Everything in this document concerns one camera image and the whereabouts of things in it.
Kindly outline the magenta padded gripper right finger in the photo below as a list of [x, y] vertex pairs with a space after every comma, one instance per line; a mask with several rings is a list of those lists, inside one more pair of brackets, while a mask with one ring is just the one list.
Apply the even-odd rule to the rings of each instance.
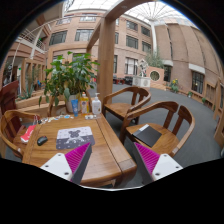
[[151, 183], [182, 169], [168, 154], [154, 152], [135, 143], [134, 156], [144, 183]]

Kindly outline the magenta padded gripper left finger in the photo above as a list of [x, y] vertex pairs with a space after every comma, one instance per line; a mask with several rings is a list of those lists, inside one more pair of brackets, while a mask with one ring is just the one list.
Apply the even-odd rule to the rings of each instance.
[[41, 169], [79, 185], [91, 153], [92, 145], [87, 143], [66, 154], [55, 154]]

